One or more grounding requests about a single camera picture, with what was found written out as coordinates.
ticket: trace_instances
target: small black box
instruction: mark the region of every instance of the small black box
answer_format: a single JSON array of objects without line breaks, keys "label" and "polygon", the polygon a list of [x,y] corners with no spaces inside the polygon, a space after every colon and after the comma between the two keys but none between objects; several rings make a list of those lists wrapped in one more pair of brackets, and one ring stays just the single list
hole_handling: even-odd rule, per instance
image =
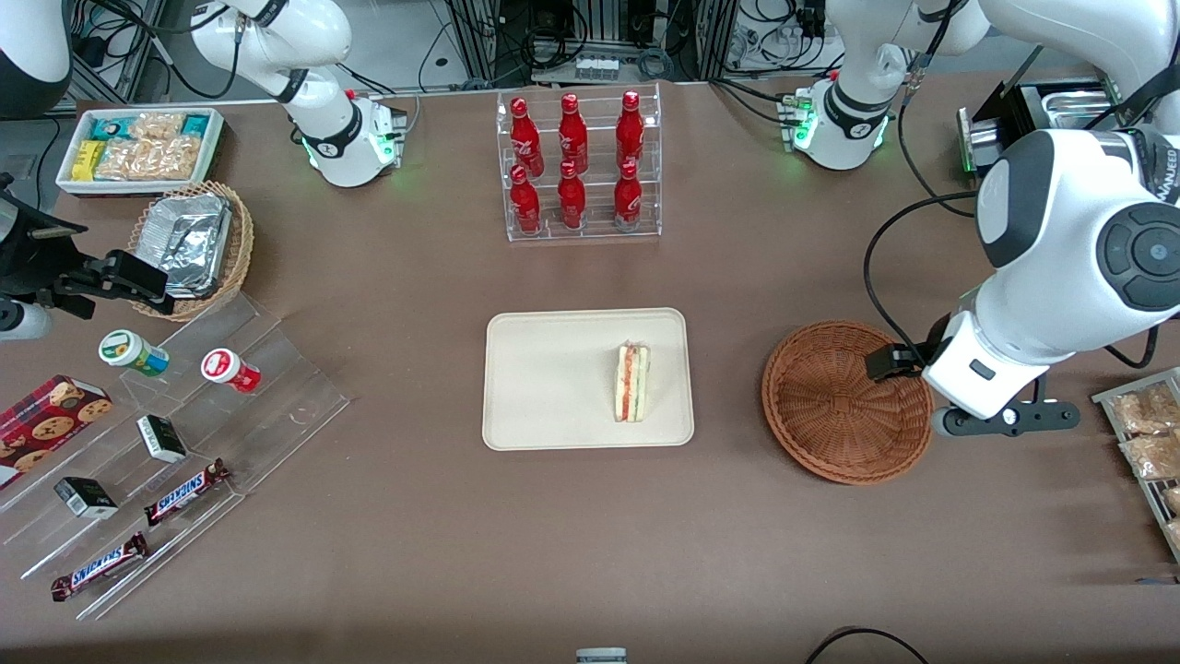
[{"label": "small black box", "polygon": [[53,491],[74,517],[107,519],[119,509],[103,486],[88,478],[63,478],[53,486]]},{"label": "small black box", "polygon": [[136,425],[139,426],[139,438],[144,440],[144,445],[148,446],[148,454],[152,459],[169,464],[184,461],[186,454],[184,443],[181,442],[181,436],[176,433],[176,427],[172,427],[170,420],[156,415],[145,415]]}]

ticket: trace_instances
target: wicker basket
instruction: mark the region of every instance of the wicker basket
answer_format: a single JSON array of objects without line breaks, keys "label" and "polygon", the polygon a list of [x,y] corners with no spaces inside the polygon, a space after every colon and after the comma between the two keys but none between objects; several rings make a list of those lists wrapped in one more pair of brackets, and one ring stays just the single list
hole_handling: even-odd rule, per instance
[{"label": "wicker basket", "polygon": [[865,356],[892,343],[868,324],[828,320],[796,329],[774,350],[762,375],[762,408],[804,468],[845,485],[876,485],[926,452],[930,387],[914,379],[873,383],[865,374]]},{"label": "wicker basket", "polygon": [[[169,191],[163,197],[175,198],[179,196],[196,196],[197,193],[217,193],[234,205],[230,235],[225,241],[225,257],[222,258],[221,274],[217,275],[217,290],[202,300],[176,300],[176,308],[172,309],[171,315],[164,315],[142,303],[132,302],[131,305],[136,307],[136,310],[144,315],[188,322],[214,303],[234,297],[242,289],[242,282],[245,281],[245,272],[250,269],[250,251],[254,249],[254,221],[250,218],[250,210],[245,209],[242,198],[232,189],[219,182],[190,184],[183,189]],[[127,242],[129,251],[135,252],[136,245],[139,244],[139,234],[144,229],[148,209],[139,215],[139,222],[136,223],[135,230],[131,231],[131,241]]]}]

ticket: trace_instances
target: brown table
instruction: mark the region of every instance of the brown table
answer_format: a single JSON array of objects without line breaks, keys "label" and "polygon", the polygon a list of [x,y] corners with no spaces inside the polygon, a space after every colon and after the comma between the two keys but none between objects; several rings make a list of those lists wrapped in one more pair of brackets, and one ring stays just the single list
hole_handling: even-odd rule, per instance
[{"label": "brown table", "polygon": [[[953,110],[998,78],[931,77],[914,101],[912,150],[942,190],[957,185]],[[405,167],[355,190],[308,167],[277,105],[224,106],[218,177],[257,224],[245,289],[356,402],[100,622],[64,619],[0,560],[5,660],[540,663],[617,644],[637,664],[753,664],[801,662],[850,624],[931,662],[1174,658],[1180,594],[1133,585],[1174,567],[1086,400],[1147,373],[1104,354],[1055,368],[1051,394],[1084,413],[1074,432],[936,440],[872,488],[809,475],[762,421],[762,364],[799,324],[880,323],[865,243],[924,195],[892,132],[864,167],[828,172],[706,85],[662,91],[664,236],[569,248],[504,237],[493,93],[427,99]],[[57,212],[104,251],[143,204],[64,195]],[[989,274],[971,223],[933,209],[876,264],[916,335]],[[688,320],[689,445],[484,447],[489,318],[643,305]],[[55,373],[114,381],[94,354],[106,330],[172,328],[123,302],[57,320],[48,342],[0,347],[0,403]],[[1155,369],[1176,364],[1167,329]]]}]

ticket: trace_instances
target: coca-cola bottle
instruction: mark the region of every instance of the coca-cola bottle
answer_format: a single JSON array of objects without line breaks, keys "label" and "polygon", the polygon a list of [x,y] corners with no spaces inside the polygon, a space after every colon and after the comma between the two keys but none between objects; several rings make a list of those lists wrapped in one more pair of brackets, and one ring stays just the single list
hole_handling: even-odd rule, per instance
[{"label": "coca-cola bottle", "polygon": [[562,199],[562,223],[570,230],[581,230],[586,221],[586,188],[573,159],[562,162],[557,196]]},{"label": "coca-cola bottle", "polygon": [[545,172],[545,159],[540,156],[540,133],[529,117],[529,104],[517,97],[510,104],[512,109],[512,151],[517,163],[523,165],[529,177],[540,177]]},{"label": "coca-cola bottle", "polygon": [[529,173],[523,165],[513,164],[509,175],[512,177],[509,197],[512,198],[512,213],[517,217],[520,232],[536,235],[540,232],[540,198],[537,189],[529,182]]},{"label": "coca-cola bottle", "polygon": [[631,232],[640,226],[640,198],[643,185],[636,179],[640,166],[635,159],[627,159],[620,169],[622,177],[615,184],[615,228]]},{"label": "coca-cola bottle", "polygon": [[640,116],[640,93],[634,90],[623,92],[623,112],[615,126],[615,140],[618,144],[618,167],[627,159],[640,163],[643,158],[643,117]]},{"label": "coca-cola bottle", "polygon": [[570,159],[579,173],[590,167],[590,145],[586,137],[586,120],[578,112],[578,96],[562,96],[562,124],[557,127],[562,143],[562,159]]}]

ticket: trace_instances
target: acrylic display stand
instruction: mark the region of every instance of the acrylic display stand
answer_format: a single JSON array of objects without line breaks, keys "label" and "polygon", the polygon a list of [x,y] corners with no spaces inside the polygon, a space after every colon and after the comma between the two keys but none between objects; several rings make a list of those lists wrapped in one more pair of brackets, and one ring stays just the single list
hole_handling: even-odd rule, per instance
[{"label": "acrylic display stand", "polygon": [[[615,228],[615,183],[618,182],[616,160],[615,126],[622,112],[623,92],[640,93],[640,114],[643,116],[643,158],[640,160],[638,179],[643,185],[640,224],[631,232]],[[586,188],[586,221],[581,230],[571,230],[562,223],[560,200],[557,184],[562,180],[562,150],[557,127],[562,121],[560,94],[553,90],[522,90],[497,98],[497,144],[500,155],[500,188],[504,190],[504,218],[510,241],[552,239],[651,239],[663,230],[663,205],[661,198],[661,134],[660,87],[657,85],[586,86],[577,88],[578,105],[589,130],[590,167],[582,173]],[[545,171],[532,180],[540,196],[540,232],[525,235],[512,213],[509,191],[512,180],[509,169],[516,163],[512,152],[512,114],[509,101],[522,97],[529,103],[529,114],[540,132],[540,152],[545,158]]]},{"label": "acrylic display stand", "polygon": [[[114,405],[110,414],[0,494],[0,555],[22,579],[44,586],[46,603],[54,579],[144,532],[148,559],[119,567],[63,604],[79,620],[114,607],[348,406],[291,346],[278,320],[244,294],[202,311],[160,347],[171,356],[165,374],[124,373],[107,389]],[[253,394],[201,376],[201,360],[215,348],[231,349],[261,370]],[[172,421],[188,449],[184,461],[170,465],[148,455],[136,427],[145,414]],[[149,530],[143,508],[218,458],[232,476]],[[98,480],[118,512],[105,521],[76,518],[53,491],[65,476]]]}]

